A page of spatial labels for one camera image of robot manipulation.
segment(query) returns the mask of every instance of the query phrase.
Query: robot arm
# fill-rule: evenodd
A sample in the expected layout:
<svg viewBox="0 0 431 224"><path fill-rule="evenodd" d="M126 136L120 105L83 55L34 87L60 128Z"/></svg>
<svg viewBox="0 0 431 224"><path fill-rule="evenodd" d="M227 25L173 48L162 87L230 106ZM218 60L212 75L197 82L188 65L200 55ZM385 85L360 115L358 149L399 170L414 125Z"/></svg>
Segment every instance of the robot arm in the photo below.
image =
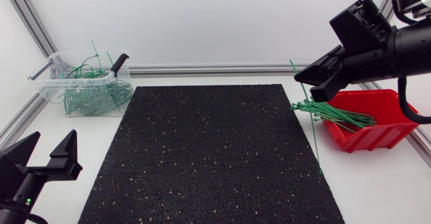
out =
<svg viewBox="0 0 431 224"><path fill-rule="evenodd" d="M415 114L405 99L405 77L431 73L431 0L392 0L395 15L408 23L390 26L372 0L359 0L335 16L330 24L343 46L337 46L295 76L314 85L315 101L331 100L349 83L399 78L401 110L410 120L431 123ZM412 12L411 20L405 13Z"/></svg>

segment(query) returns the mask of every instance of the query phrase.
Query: red storage bin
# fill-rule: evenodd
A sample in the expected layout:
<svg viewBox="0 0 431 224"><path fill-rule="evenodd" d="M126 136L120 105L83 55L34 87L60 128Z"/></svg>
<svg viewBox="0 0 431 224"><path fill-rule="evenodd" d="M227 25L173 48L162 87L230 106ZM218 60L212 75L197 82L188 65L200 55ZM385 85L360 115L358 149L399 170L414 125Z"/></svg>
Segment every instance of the red storage bin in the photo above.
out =
<svg viewBox="0 0 431 224"><path fill-rule="evenodd" d="M397 92L391 89L341 91L328 104L352 112L369 114L375 117L377 126L367 126L353 133L330 121L323 121L343 151L377 147L393 148L401 139L413 131L419 124L407 119L402 113Z"/></svg>

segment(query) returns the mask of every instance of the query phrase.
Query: green zip tie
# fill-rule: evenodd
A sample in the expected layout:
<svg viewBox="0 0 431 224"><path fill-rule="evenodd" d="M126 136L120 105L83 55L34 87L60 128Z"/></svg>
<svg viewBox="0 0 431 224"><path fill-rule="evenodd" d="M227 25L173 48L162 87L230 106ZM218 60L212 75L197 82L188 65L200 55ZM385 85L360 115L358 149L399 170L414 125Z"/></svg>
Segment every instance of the green zip tie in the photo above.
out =
<svg viewBox="0 0 431 224"><path fill-rule="evenodd" d="M290 64L292 65L292 67L294 68L295 74L298 74L298 72L295 68L294 62L291 59L289 59L289 61L290 61ZM302 90L304 91L305 98L308 102L308 107L310 108L310 104L308 101L308 96L307 96L307 92L305 90L304 84L301 83L301 86L302 86ZM319 175L322 176L323 172L322 172L322 168L321 168L321 161L319 158L319 150L317 149L316 129L314 128L314 120L312 119L312 113L311 112L310 112L310 119L311 119L311 126L312 126L312 135L314 137L314 147L316 148L317 164L319 165Z"/></svg>
<svg viewBox="0 0 431 224"><path fill-rule="evenodd" d="M99 54L92 41L94 56L86 58L78 67L67 67L69 73L64 76L64 71L61 73L62 79L95 79L103 78L109 74L109 70L102 70ZM110 55L106 52L111 65L114 65ZM95 70L91 65L86 62L92 58L97 57L99 69ZM62 100L65 108L65 114L69 115L76 110L79 110L84 116L97 116L108 111L114 110L119 106L130 101L133 95L133 87L130 83L121 79L116 79L112 83L106 85L85 85L85 86L66 86L63 94L57 98Z"/></svg>

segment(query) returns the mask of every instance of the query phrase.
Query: black rubber mat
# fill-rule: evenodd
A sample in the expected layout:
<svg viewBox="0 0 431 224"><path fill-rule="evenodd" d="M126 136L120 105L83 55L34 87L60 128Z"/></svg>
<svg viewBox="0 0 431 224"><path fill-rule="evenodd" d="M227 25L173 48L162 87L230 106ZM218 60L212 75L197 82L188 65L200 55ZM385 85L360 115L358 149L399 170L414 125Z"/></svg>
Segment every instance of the black rubber mat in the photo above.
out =
<svg viewBox="0 0 431 224"><path fill-rule="evenodd" d="M318 172L281 85L138 87L79 222L344 223Z"/></svg>

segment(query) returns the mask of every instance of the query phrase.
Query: transparent plastic container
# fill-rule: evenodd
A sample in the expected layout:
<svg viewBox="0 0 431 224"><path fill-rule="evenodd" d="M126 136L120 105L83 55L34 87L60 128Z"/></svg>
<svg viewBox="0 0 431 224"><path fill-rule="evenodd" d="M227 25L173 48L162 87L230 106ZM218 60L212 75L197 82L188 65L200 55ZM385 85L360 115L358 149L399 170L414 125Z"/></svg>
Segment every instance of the transparent plastic container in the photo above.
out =
<svg viewBox="0 0 431 224"><path fill-rule="evenodd" d="M28 78L68 117L122 116L133 95L124 50L56 52Z"/></svg>

